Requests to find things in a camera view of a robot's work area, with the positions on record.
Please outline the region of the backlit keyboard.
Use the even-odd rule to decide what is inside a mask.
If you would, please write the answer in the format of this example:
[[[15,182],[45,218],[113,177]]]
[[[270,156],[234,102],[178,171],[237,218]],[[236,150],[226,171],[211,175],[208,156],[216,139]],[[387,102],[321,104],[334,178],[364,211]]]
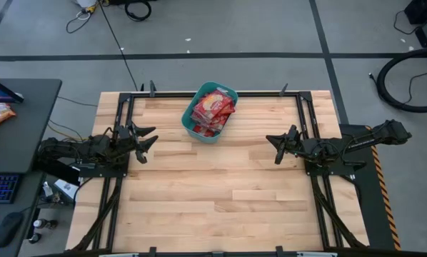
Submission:
[[[0,203],[13,203],[22,175],[0,173]]]

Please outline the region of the black hazard-striped mat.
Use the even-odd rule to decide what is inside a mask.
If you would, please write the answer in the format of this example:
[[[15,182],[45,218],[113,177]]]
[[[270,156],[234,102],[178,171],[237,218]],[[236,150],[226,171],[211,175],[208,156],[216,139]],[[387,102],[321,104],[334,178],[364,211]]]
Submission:
[[[360,209],[361,220],[355,221],[353,216],[347,213],[339,213],[339,216],[362,244],[373,249],[400,251],[401,242],[378,149],[375,146],[368,146],[348,153],[346,158],[366,162],[366,165],[355,171],[354,175],[338,179],[352,191],[353,205]]]

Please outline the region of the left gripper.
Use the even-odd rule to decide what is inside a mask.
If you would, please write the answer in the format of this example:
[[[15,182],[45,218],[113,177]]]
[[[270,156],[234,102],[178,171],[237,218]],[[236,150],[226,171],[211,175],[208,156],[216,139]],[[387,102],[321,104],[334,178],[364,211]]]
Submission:
[[[144,156],[144,153],[149,151],[159,137],[152,136],[145,140],[139,140],[139,137],[145,137],[155,130],[156,127],[154,126],[141,128],[134,122],[131,122],[129,125],[130,137],[124,140],[116,139],[113,149],[113,158],[119,158],[124,156],[126,153],[135,151],[138,162],[146,163],[147,159]]]

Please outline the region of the black box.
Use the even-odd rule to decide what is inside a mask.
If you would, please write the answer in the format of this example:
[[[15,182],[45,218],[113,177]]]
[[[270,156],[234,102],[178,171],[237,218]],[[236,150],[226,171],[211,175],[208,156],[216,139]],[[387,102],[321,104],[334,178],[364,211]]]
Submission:
[[[67,183],[79,186],[79,171],[58,160],[38,158],[34,162],[34,169],[55,176]]]

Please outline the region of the white box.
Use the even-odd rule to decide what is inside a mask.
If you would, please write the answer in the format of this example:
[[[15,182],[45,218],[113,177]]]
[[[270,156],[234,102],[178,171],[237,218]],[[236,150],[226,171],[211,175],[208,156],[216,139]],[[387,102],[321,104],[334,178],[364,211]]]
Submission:
[[[65,196],[69,197],[71,200],[76,198],[76,192],[79,189],[79,186],[73,185],[71,183],[65,182],[64,180],[58,179],[54,183]]]

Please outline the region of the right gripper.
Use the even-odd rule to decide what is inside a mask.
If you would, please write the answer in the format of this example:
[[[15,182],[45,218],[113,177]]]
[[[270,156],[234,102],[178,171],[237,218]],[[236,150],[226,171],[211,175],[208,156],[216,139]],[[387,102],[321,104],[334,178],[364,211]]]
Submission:
[[[274,161],[274,163],[277,165],[282,162],[285,153],[291,153],[294,156],[299,156],[302,158],[308,156],[308,153],[305,150],[299,135],[289,136],[287,133],[281,134],[279,136],[266,135],[266,139],[277,150]]]

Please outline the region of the black computer mouse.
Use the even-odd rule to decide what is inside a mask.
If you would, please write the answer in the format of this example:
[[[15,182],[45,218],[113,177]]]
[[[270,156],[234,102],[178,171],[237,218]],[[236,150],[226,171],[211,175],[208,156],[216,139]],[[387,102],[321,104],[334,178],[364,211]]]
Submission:
[[[20,212],[9,213],[0,224],[0,248],[8,246],[18,231],[24,215]]]

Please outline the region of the teal plastic basket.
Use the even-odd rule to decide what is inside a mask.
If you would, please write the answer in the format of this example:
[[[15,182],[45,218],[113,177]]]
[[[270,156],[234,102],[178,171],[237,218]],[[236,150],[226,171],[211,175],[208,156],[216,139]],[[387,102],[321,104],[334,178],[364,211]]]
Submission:
[[[209,144],[216,143],[219,140],[222,131],[217,131],[217,135],[214,137],[211,137],[211,138],[198,135],[197,133],[193,132],[193,128],[195,125],[205,126],[205,127],[208,127],[212,130],[211,124],[203,124],[203,123],[200,123],[198,121],[195,121],[194,119],[191,118],[191,115],[193,112],[193,107],[199,102],[200,98],[207,93],[215,91],[216,89],[221,89],[221,90],[226,91],[227,94],[233,98],[233,102],[234,102],[234,105],[236,108],[236,104],[238,103],[238,93],[234,89],[231,89],[227,86],[224,86],[224,85],[218,84],[216,82],[210,81],[210,82],[204,83],[198,89],[198,91],[195,93],[193,99],[191,100],[191,103],[188,105],[188,107],[184,111],[183,116],[181,117],[182,125],[186,129],[189,136],[191,136],[192,138],[197,139],[203,143],[209,143]]]

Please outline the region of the black desk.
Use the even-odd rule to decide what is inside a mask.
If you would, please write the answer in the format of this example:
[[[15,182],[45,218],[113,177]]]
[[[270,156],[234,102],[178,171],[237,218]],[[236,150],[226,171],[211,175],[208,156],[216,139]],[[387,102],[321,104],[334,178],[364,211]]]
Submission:
[[[23,215],[11,243],[0,248],[0,257],[17,257],[26,238],[36,207],[44,173],[32,170],[39,143],[62,85],[59,79],[0,79],[8,89],[20,93],[24,101],[12,104],[16,116],[0,124],[0,172],[22,175],[12,204],[0,204],[0,224],[13,212]]]

